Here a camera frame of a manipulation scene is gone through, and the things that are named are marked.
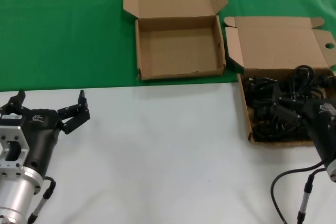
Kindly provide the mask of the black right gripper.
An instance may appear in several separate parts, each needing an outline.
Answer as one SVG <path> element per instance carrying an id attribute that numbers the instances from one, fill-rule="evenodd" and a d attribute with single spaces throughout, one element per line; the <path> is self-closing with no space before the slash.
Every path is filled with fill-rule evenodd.
<path id="1" fill-rule="evenodd" d="M 321 160 L 335 160 L 335 99 L 311 99 L 307 102 L 283 98 L 279 85 L 274 85 L 272 111 L 289 124 L 303 122 Z"/>

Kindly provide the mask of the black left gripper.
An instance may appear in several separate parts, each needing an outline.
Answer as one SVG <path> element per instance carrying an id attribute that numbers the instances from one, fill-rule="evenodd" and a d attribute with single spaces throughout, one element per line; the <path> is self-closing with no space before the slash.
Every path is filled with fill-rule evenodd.
<path id="1" fill-rule="evenodd" d="M 25 91 L 19 90 L 0 108 L 1 115 L 14 113 L 23 116 L 22 130 L 29 146 L 24 166 L 38 173 L 46 173 L 60 130 L 70 134 L 90 119 L 85 91 L 80 90 L 77 104 L 58 112 L 50 109 L 30 110 L 23 106 L 25 98 Z"/>

